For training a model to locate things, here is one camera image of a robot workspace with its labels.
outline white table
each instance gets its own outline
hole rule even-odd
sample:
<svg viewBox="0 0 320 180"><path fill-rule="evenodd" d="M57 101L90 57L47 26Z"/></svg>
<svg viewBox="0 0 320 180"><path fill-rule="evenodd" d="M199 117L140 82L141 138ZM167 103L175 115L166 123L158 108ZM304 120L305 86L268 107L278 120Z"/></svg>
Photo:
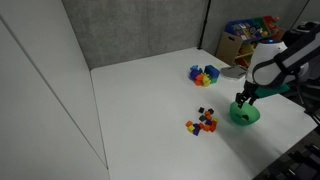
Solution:
<svg viewBox="0 0 320 180"><path fill-rule="evenodd" d="M275 95L257 100L261 119L241 127L229 105L244 79L196 87L188 70L227 65L195 48L94 69L92 79L111 180L251 179L316 125L303 108ZM198 108L213 108L214 133L189 133Z"/></svg>

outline yellow block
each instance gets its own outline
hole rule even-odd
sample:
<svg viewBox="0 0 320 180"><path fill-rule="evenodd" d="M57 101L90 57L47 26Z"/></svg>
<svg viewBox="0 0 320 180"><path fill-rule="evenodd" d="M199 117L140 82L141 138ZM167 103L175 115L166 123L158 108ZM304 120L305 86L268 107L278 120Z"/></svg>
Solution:
<svg viewBox="0 0 320 180"><path fill-rule="evenodd" d="M194 129L195 129L195 128L194 128L193 125L188 127L188 131L191 132L191 133L193 133L193 130L194 130Z"/></svg>

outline toy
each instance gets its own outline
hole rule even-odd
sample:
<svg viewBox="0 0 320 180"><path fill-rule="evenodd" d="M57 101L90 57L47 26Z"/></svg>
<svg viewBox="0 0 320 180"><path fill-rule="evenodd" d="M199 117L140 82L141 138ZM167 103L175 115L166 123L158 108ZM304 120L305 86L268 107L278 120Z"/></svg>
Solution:
<svg viewBox="0 0 320 180"><path fill-rule="evenodd" d="M220 71L213 67L212 65L208 65L205 67L204 72L210 76L211 79L217 79L219 77Z"/></svg>
<svg viewBox="0 0 320 180"><path fill-rule="evenodd" d="M213 118L213 121L215 121L215 122L219 122L219 119L218 118Z"/></svg>
<svg viewBox="0 0 320 180"><path fill-rule="evenodd" d="M201 123L193 123L192 121L188 121L185 125L190 133L198 136L200 131L210 131L214 132L217 128L218 118L212 118L212 114L214 113L213 109L208 109L205 111L203 107L200 107L198 112L204 113L199 117Z"/></svg>
<svg viewBox="0 0 320 180"><path fill-rule="evenodd" d="M210 84L217 82L220 71L217 70L212 65L205 66L205 70L201 68L198 69L198 65L193 65L190 67L189 78L194 82L196 86L208 87Z"/></svg>
<svg viewBox="0 0 320 180"><path fill-rule="evenodd" d="M189 78L192 81L195 81L197 76L200 75L200 74L201 74L201 72L199 70L197 70L197 69L196 70L191 70Z"/></svg>
<svg viewBox="0 0 320 180"><path fill-rule="evenodd" d="M204 111L204 108L203 107L200 107L200 109L199 109L199 113L203 113L203 111Z"/></svg>
<svg viewBox="0 0 320 180"><path fill-rule="evenodd" d="M191 126L188 127L188 131L191 132L191 133L193 133L193 130L194 130L194 129L195 129L195 128L194 128L193 125L191 125Z"/></svg>
<svg viewBox="0 0 320 180"><path fill-rule="evenodd" d="M195 84L196 86L202 86L202 81L201 81L201 80L196 80L196 81L194 82L194 84Z"/></svg>
<svg viewBox="0 0 320 180"><path fill-rule="evenodd" d="M201 122L203 122L205 119L206 119L206 117L205 117L204 115L201 115L201 116L199 117L199 120L200 120Z"/></svg>
<svg viewBox="0 0 320 180"><path fill-rule="evenodd" d="M212 116L210 116L210 115L207 115L207 116L206 116L206 120L211 121L211 119L212 119Z"/></svg>
<svg viewBox="0 0 320 180"><path fill-rule="evenodd" d="M193 66L191 66L190 70L191 70L191 71L192 71L192 70L198 70L198 65L193 65Z"/></svg>
<svg viewBox="0 0 320 180"><path fill-rule="evenodd" d="M210 111L206 111L206 112L204 113L204 115L209 116L209 115L211 115L211 113L210 113Z"/></svg>
<svg viewBox="0 0 320 180"><path fill-rule="evenodd" d="M196 136L198 136L198 135L199 135L199 132L200 132L200 129L195 129L195 130L193 131L193 134L196 135Z"/></svg>
<svg viewBox="0 0 320 180"><path fill-rule="evenodd" d="M199 127L200 127L200 129L203 129L204 125L202 123L199 123Z"/></svg>
<svg viewBox="0 0 320 180"><path fill-rule="evenodd" d="M187 123L186 123L186 126L187 127L189 127L189 126L191 126L193 123L191 122L191 121L188 121Z"/></svg>
<svg viewBox="0 0 320 180"><path fill-rule="evenodd" d="M196 124L196 123L195 123L195 124L193 124L193 127L194 127L195 130L200 130L199 124Z"/></svg>
<svg viewBox="0 0 320 180"><path fill-rule="evenodd" d="M209 128L209 131L214 132L216 130L217 126L212 124Z"/></svg>
<svg viewBox="0 0 320 180"><path fill-rule="evenodd" d="M208 112L210 112L210 114L212 115L214 113L213 109L208 109Z"/></svg>
<svg viewBox="0 0 320 180"><path fill-rule="evenodd" d="M211 126L212 125L212 121L206 121L206 125Z"/></svg>
<svg viewBox="0 0 320 180"><path fill-rule="evenodd" d="M208 132L210 130L210 125L204 125L203 130Z"/></svg>

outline blue block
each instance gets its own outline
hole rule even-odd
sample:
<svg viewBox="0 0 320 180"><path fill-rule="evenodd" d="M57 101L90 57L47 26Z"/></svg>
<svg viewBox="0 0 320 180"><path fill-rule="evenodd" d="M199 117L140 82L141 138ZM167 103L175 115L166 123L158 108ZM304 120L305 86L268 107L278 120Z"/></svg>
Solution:
<svg viewBox="0 0 320 180"><path fill-rule="evenodd" d="M211 126L212 125L212 121L206 121L206 125L209 125L209 126Z"/></svg>
<svg viewBox="0 0 320 180"><path fill-rule="evenodd" d="M198 130L198 131L200 130L199 124L193 124L193 127L194 127L194 131L195 131L195 130Z"/></svg>
<svg viewBox="0 0 320 180"><path fill-rule="evenodd" d="M193 130L193 134L194 134L194 135L196 135L196 136L198 136L198 135L199 135L199 132L200 132L200 129L198 129L198 130L196 130L196 129L195 129L195 130Z"/></svg>
<svg viewBox="0 0 320 180"><path fill-rule="evenodd" d="M199 70L192 70L192 71L190 72L190 79L191 79L192 81L195 81L196 78L197 78L197 76L198 76L199 74L201 74L201 72L200 72Z"/></svg>
<svg viewBox="0 0 320 180"><path fill-rule="evenodd" d="M205 67L204 72L206 74L209 74L209 76L211 78L218 78L220 71L218 69L216 69L215 67L213 67L212 65L208 65Z"/></svg>
<svg viewBox="0 0 320 180"><path fill-rule="evenodd" d="M198 65L193 65L193 66L191 66L190 70L191 70L191 71L192 71L192 70L198 70Z"/></svg>

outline red block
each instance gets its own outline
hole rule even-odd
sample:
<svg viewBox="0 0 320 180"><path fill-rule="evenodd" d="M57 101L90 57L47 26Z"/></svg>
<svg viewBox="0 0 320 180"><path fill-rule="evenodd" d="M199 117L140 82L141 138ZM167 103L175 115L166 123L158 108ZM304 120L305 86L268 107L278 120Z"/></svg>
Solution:
<svg viewBox="0 0 320 180"><path fill-rule="evenodd" d="M212 120L212 116L207 115L207 116L206 116L206 120L211 121L211 120Z"/></svg>
<svg viewBox="0 0 320 180"><path fill-rule="evenodd" d="M199 127L200 127L200 129L203 129L204 125L202 123L199 123Z"/></svg>

